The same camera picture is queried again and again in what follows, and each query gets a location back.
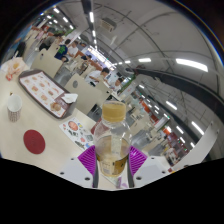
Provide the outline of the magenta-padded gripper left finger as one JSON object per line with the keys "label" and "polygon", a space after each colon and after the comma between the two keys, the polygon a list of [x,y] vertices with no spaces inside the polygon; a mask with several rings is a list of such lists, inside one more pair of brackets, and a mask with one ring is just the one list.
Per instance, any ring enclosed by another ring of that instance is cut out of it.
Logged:
{"label": "magenta-padded gripper left finger", "polygon": [[84,188],[97,188],[99,172],[95,147],[91,146],[78,157],[71,158],[59,171],[58,176]]}

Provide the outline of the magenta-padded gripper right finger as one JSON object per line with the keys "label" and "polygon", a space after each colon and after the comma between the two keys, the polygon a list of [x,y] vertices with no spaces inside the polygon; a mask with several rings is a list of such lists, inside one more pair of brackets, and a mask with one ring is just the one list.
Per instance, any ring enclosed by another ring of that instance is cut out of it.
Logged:
{"label": "magenta-padded gripper right finger", "polygon": [[135,147],[130,148],[127,165],[130,188],[140,188],[166,177],[170,169],[164,156],[147,156]]}

